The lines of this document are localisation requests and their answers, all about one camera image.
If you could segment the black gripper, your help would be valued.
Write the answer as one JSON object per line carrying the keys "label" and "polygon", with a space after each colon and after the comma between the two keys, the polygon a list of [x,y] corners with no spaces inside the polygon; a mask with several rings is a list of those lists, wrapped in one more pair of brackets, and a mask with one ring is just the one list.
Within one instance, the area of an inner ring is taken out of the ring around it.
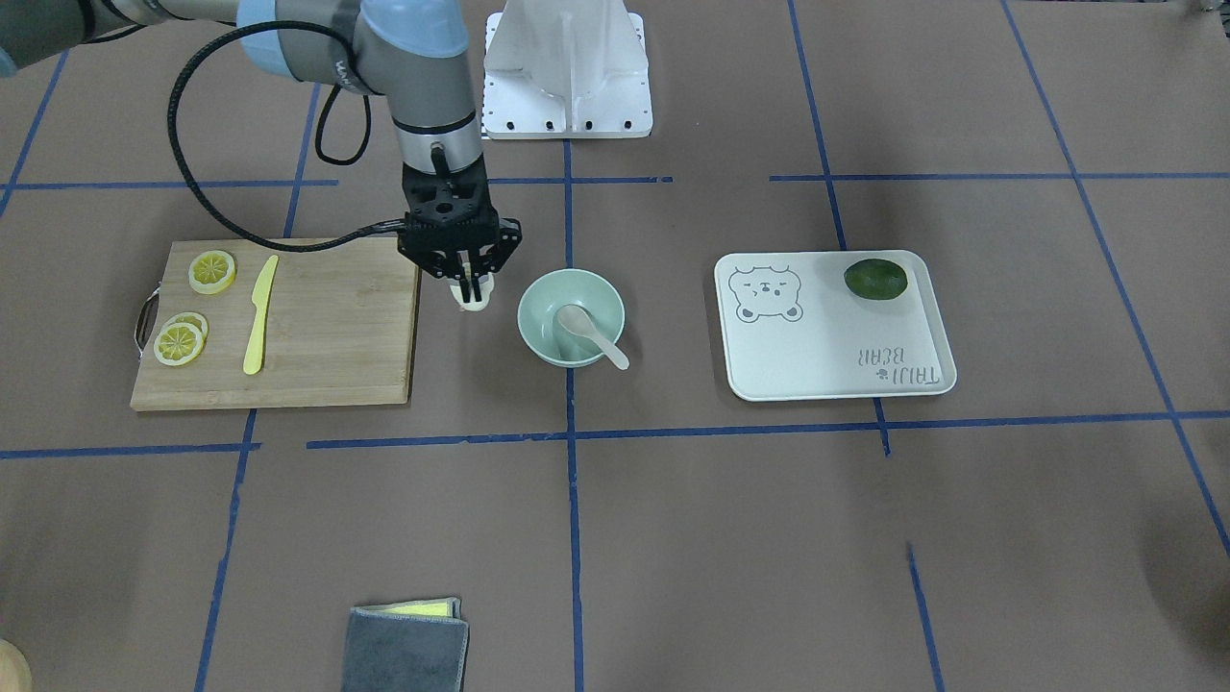
{"label": "black gripper", "polygon": [[486,161],[444,177],[405,163],[403,195],[400,253],[435,279],[458,281],[458,304],[488,299],[491,273],[510,259],[522,227],[492,205]]}

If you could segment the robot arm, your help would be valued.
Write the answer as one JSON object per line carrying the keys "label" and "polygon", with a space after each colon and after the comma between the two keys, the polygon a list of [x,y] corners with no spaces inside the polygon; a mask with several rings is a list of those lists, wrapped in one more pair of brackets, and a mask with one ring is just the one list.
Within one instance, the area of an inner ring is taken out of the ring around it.
{"label": "robot arm", "polygon": [[2,75],[173,18],[230,26],[189,57],[167,106],[173,159],[205,211],[218,215],[182,152],[180,102],[207,57],[240,43],[264,71],[385,100],[403,159],[407,210],[343,241],[396,234],[399,253],[448,281],[459,306],[487,307],[494,275],[522,232],[491,202],[456,1],[5,1]]}

